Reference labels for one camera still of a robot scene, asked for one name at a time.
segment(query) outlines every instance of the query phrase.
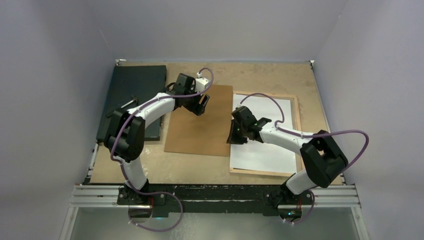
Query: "white paper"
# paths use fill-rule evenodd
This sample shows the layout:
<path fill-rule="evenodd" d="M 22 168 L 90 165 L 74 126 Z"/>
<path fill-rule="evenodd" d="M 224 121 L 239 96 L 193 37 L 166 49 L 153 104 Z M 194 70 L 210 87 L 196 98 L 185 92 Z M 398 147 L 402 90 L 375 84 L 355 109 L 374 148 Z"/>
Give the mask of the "white paper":
<path fill-rule="evenodd" d="M 234 94 L 232 109 L 235 110 L 245 95 Z M 293 129 L 292 107 L 290 100 L 275 99 L 284 112 L 282 127 Z M 243 104 L 250 109 L 256 119 L 267 118 L 274 124 L 281 120 L 281 113 L 276 104 L 267 97 L 251 96 Z M 229 166 L 236 169 L 265 171 L 274 173 L 296 173 L 296 154 L 282 147 L 248 140 L 243 145 L 232 144 Z"/>

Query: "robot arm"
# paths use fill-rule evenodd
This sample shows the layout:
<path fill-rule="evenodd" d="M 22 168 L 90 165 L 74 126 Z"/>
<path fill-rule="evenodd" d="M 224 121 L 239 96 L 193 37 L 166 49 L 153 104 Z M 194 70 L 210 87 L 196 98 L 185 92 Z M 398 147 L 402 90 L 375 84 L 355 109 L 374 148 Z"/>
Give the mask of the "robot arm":
<path fill-rule="evenodd" d="M 144 146 L 145 128 L 164 114 L 170 113 L 180 107 L 184 107 L 197 116 L 200 116 L 205 112 L 205 107 L 210 98 L 207 94 L 184 98 L 166 98 L 166 96 L 193 95 L 202 92 L 211 83 L 210 80 L 200 77 L 199 75 L 198 78 L 195 79 L 180 73 L 176 82 L 172 83 L 172 89 L 166 88 L 163 92 L 158 93 L 149 100 L 158 99 L 156 102 L 143 109 L 139 109 L 140 106 L 137 106 L 128 110 L 118 108 L 113 111 L 110 116 L 110 124 L 106 135 L 102 140 L 109 151 L 112 151 L 112 147 L 117 140 L 117 135 L 124 122 L 131 114 L 139 110 L 118 139 L 114 151 L 114 157 L 122 162 L 128 180 L 138 190 L 147 182 L 140 161 L 140 154 Z"/>
<path fill-rule="evenodd" d="M 246 106 L 236 108 L 232 116 L 228 143 L 245 144 L 250 139 L 274 144 L 302 156 L 305 169 L 283 183 L 281 190 L 284 195 L 299 195 L 315 186 L 326 188 L 348 165 L 348 160 L 331 136 L 303 138 L 280 131 L 268 118 L 257 120 Z M 288 130 L 301 136 L 314 134 Z"/>

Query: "gray wall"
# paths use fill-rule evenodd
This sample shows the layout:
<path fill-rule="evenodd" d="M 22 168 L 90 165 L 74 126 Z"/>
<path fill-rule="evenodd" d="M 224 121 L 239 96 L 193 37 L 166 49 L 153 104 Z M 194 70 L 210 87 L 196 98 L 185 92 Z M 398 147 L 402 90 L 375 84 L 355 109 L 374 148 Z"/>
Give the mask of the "gray wall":
<path fill-rule="evenodd" d="M 422 0 L 350 0 L 314 65 L 331 130 L 369 133 L 346 178 L 376 240 L 424 236 L 423 13 Z M 351 158 L 363 142 L 338 139 Z"/>
<path fill-rule="evenodd" d="M 114 59 L 80 0 L 0 2 L 0 234 L 58 239 Z"/>
<path fill-rule="evenodd" d="M 87 0 L 115 58 L 315 59 L 347 0 Z"/>

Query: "wooden work surface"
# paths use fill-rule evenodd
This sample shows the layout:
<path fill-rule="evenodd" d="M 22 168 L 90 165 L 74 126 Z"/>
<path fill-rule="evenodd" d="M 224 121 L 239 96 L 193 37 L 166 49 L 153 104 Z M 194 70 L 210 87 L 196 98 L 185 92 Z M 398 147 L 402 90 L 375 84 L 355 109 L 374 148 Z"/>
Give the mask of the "wooden work surface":
<path fill-rule="evenodd" d="M 214 84 L 232 85 L 234 91 L 296 95 L 301 128 L 305 132 L 327 130 L 314 75 L 309 63 L 125 63 L 124 66 L 165 64 L 167 82 L 179 73 L 195 76 L 202 67 L 213 70 Z M 145 142 L 141 154 L 144 173 L 150 183 L 177 184 L 281 184 L 287 177 L 230 173 L 230 157 L 164 152 L 170 114 L 162 122 L 160 141 Z M 116 162 L 101 146 L 91 183 L 123 183 Z M 337 178 L 334 184 L 340 184 Z"/>

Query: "wooden frame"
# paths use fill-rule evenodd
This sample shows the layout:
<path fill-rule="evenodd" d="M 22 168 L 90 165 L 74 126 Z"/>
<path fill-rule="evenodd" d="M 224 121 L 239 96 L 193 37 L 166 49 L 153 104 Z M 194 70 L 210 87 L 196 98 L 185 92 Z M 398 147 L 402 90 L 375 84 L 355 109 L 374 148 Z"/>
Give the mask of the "wooden frame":
<path fill-rule="evenodd" d="M 238 95 L 250 95 L 254 92 L 247 92 L 247 91 L 234 91 L 234 94 Z M 301 127 L 301 114 L 299 110 L 299 101 L 298 97 L 296 95 L 290 95 L 290 94 L 274 94 L 274 93 L 264 93 L 272 98 L 275 99 L 284 99 L 284 100 L 290 100 L 291 102 L 291 117 L 293 122 L 293 127 L 295 130 L 302 131 Z M 305 168 L 305 165 L 303 163 L 302 158 L 296 154 L 296 170 L 299 173 Z M 290 177 L 293 175 L 291 172 L 272 172 L 272 171 L 257 171 L 257 170 L 247 170 L 247 169 L 241 169 L 241 168 L 229 168 L 230 173 L 238 173 L 238 174 L 253 174 L 253 175 L 266 175 L 266 176 L 279 176 L 279 177 Z"/>

